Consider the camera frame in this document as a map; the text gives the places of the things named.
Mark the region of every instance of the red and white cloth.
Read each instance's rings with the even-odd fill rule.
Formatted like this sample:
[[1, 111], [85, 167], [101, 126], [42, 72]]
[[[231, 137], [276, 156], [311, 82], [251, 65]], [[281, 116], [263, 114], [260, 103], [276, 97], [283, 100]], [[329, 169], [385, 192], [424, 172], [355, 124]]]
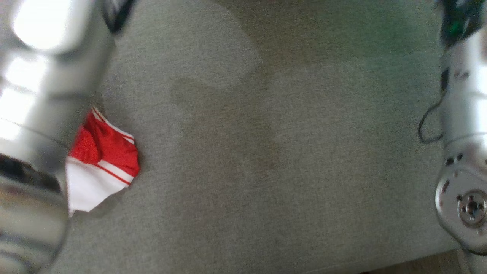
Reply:
[[89, 212], [128, 187], [139, 171], [133, 136], [113, 126], [93, 107], [66, 159], [70, 214]]

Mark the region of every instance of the gray fabric surface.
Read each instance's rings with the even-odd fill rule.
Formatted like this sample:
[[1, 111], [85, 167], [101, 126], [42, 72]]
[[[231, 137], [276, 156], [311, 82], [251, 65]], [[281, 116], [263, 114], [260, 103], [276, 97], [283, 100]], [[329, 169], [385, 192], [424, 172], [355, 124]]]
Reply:
[[437, 26], [427, 0], [139, 1], [103, 98], [142, 172], [46, 273], [351, 274], [456, 247], [441, 145], [415, 133]]

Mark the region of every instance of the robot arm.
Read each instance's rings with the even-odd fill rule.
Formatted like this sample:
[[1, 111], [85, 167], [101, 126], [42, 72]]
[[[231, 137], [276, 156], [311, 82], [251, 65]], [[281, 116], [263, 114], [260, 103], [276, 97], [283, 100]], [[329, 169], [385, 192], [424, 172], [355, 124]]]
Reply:
[[444, 166], [436, 209], [468, 251], [487, 255], [487, 25], [484, 1], [443, 1]]
[[0, 273], [36, 273], [63, 242], [65, 158], [132, 2], [15, 6], [0, 56]]

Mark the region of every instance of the black part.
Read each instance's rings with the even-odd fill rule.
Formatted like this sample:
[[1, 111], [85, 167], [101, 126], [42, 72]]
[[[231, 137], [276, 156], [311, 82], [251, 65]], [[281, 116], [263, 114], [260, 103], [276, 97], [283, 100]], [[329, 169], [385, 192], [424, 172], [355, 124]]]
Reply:
[[135, 0], [105, 0], [103, 19], [111, 33], [117, 34], [127, 22]]
[[467, 38], [482, 27], [482, 9], [485, 0], [443, 0], [441, 40], [446, 48]]
[[441, 73], [441, 78], [440, 78], [440, 90], [442, 93], [447, 89], [448, 87], [448, 80], [450, 76], [450, 69], [446, 69]]
[[0, 177], [29, 186], [61, 193], [57, 179], [45, 173], [38, 172], [27, 163], [0, 154]]
[[445, 161], [445, 166], [450, 166], [450, 165], [452, 165], [454, 162], [455, 162], [455, 160], [453, 159], [453, 157], [450, 157], [450, 158], [448, 158], [448, 159]]

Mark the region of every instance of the red stripe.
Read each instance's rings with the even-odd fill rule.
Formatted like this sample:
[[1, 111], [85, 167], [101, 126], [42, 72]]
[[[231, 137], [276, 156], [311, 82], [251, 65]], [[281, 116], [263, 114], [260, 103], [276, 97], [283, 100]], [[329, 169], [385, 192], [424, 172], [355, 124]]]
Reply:
[[122, 182], [126, 183], [127, 185], [130, 185], [130, 182], [125, 181], [124, 179], [120, 178], [119, 176], [117, 176], [116, 174], [114, 174], [113, 172], [111, 172], [110, 170], [108, 170], [108, 169], [106, 169], [106, 168], [104, 168], [104, 167], [102, 167], [102, 166], [100, 166], [100, 165], [98, 165], [98, 164], [96, 164], [96, 165], [94, 165], [94, 166], [95, 166], [95, 167], [97, 167], [97, 168], [99, 168], [99, 169], [102, 169], [102, 170], [103, 170], [103, 171], [105, 171], [106, 173], [108, 173], [108, 174], [112, 175], [113, 177], [115, 177], [115, 178], [119, 179], [120, 181], [122, 181]]
[[[109, 127], [113, 128], [112, 126], [110, 126], [110, 124], [108, 123], [108, 121], [105, 119], [105, 117], [103, 117], [103, 115], [101, 113], [99, 113], [95, 108], [92, 108], [92, 109], [93, 109], [93, 111], [96, 112], [96, 114], [98, 114], [98, 116], [100, 117], [100, 119], [102, 119]], [[120, 133], [123, 137], [126, 137], [126, 138], [128, 138], [130, 140], [135, 141], [135, 138], [134, 137], [129, 136], [129, 135], [126, 135], [126, 134], [123, 134], [123, 133], [119, 132], [118, 130], [116, 130], [116, 131], [118, 133]]]

